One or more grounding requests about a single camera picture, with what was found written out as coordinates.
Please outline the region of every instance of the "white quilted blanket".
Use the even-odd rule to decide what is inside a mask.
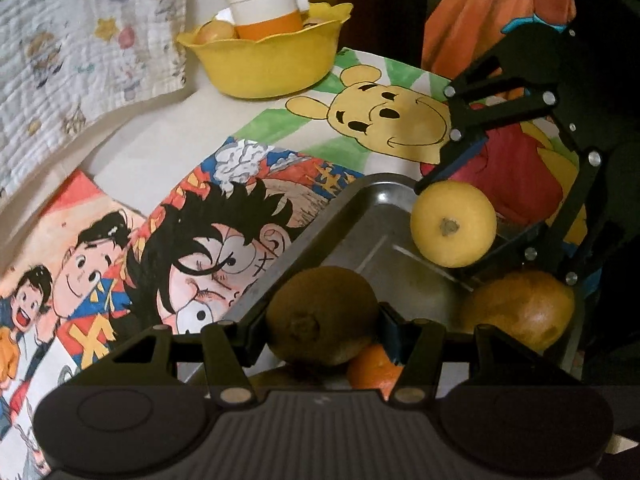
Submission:
[[[107,112],[184,85],[186,0],[0,0],[0,212]]]

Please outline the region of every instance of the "bear nose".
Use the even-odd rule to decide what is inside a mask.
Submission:
[[[382,110],[380,110],[380,117],[384,117],[385,119],[399,119],[400,114],[391,108],[382,108]]]

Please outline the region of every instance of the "yellow bowl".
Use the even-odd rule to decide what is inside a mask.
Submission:
[[[244,99],[277,97],[309,88],[330,72],[342,24],[352,9],[351,4],[311,4],[309,17],[324,23],[260,41],[196,44],[201,27],[178,34],[176,41],[196,53],[213,86],[223,94]]]

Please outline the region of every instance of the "winnie the pooh drawing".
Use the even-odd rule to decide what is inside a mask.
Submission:
[[[440,163],[440,149],[449,142],[449,107],[411,89],[379,84],[381,77],[376,67],[355,65],[342,71],[346,88],[330,106],[297,96],[286,107],[301,117],[327,120],[338,133],[372,152],[418,162],[421,173],[427,174]],[[487,135],[481,153],[451,178],[481,189],[496,211],[512,222],[551,222],[577,168],[532,123],[510,124]],[[582,208],[566,241],[579,244],[585,234]]]

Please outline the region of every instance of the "circular black cover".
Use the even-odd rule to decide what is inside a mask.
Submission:
[[[170,462],[206,420],[202,396],[185,386],[62,386],[33,430],[53,469],[119,475]]]
[[[555,476],[594,466],[613,432],[609,405],[581,385],[467,381],[442,400],[440,417],[458,447],[518,476]]]

